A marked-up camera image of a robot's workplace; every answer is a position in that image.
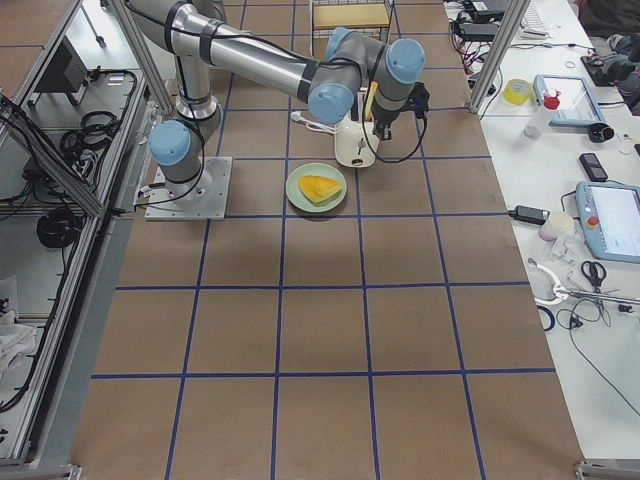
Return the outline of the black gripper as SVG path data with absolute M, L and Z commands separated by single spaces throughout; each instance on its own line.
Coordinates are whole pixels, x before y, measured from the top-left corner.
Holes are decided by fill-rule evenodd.
M 380 141 L 387 141 L 392 138 L 391 125 L 396 120 L 396 113 L 381 110 L 373 113 L 374 125 L 373 133 Z

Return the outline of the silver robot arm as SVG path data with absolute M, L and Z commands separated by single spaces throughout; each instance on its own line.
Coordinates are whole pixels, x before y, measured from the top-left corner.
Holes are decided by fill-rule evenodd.
M 429 94 L 419 80 L 425 52 L 412 39 L 385 44 L 339 27 L 319 61 L 208 17 L 191 1 L 129 1 L 126 7 L 136 27 L 177 66 L 179 117 L 155 128 L 149 144 L 166 197 L 146 206 L 166 219 L 224 215 L 228 187 L 214 185 L 204 156 L 205 140 L 222 118 L 209 83 L 211 66 L 297 98 L 326 125 L 338 125 L 361 106 L 362 120 L 372 122 L 362 129 L 365 138 L 390 139 L 392 123 L 404 112 L 426 117 Z

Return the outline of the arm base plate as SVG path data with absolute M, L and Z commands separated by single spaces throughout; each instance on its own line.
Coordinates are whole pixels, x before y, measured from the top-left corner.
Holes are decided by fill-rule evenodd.
M 167 183 L 160 167 L 154 181 L 164 183 L 153 189 L 146 207 L 148 221 L 223 220 L 231 179 L 231 157 L 206 156 L 204 173 L 198 183 L 183 185 Z

